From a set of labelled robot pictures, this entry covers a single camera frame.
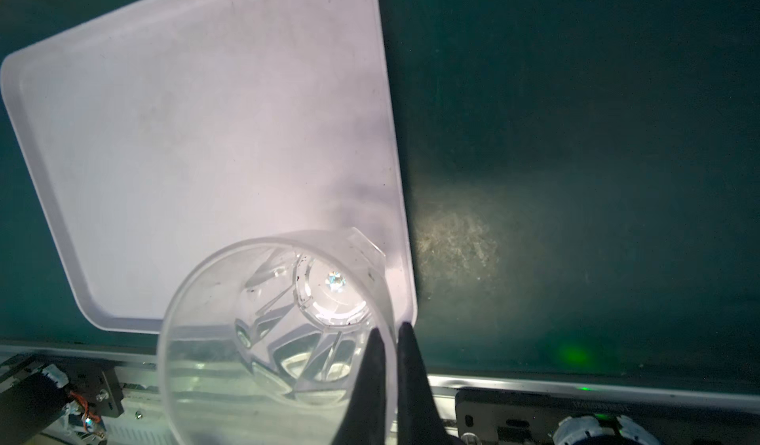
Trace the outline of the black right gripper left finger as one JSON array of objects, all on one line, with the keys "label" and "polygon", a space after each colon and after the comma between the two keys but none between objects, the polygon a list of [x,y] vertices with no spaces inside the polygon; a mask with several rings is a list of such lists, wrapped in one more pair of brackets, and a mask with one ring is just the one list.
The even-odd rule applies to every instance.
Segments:
[{"label": "black right gripper left finger", "polygon": [[377,328],[369,334],[350,403],[332,445],[381,445],[386,437],[386,356]]}]

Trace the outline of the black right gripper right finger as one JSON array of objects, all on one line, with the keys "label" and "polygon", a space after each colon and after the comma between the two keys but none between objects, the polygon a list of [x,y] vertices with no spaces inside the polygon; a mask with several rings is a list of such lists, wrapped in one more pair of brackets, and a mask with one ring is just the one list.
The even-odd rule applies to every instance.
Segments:
[{"label": "black right gripper right finger", "polygon": [[415,331],[409,322],[399,328],[397,373],[398,443],[459,444],[458,438],[447,433],[439,416]]}]

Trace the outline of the clear faceted glass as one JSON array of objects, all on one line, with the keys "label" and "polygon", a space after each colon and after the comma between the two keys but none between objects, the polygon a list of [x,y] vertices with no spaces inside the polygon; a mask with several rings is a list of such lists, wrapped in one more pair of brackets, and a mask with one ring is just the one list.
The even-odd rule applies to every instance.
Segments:
[{"label": "clear faceted glass", "polygon": [[196,267],[158,338],[158,389],[181,444],[332,444],[369,334],[397,401],[384,253],[355,228],[233,244]]}]

